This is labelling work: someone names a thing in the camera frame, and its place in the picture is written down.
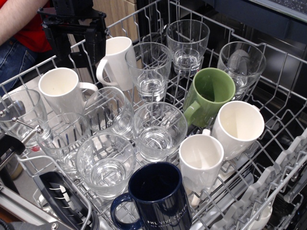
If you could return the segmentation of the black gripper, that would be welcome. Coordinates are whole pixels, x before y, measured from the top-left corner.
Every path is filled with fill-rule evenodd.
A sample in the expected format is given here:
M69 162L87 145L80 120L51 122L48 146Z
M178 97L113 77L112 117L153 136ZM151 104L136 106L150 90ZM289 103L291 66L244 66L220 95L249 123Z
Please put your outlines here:
M64 31L85 31L86 49L92 65L106 54L106 14L94 9L92 0L54 0L53 6L40 8L43 30L54 54L64 60L71 44Z

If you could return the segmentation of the person forearm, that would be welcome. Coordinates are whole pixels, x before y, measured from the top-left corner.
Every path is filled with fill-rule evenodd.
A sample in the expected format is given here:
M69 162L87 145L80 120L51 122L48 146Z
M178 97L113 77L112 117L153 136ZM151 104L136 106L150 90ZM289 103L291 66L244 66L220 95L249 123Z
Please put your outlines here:
M0 8L0 44L23 29L48 0L7 0Z

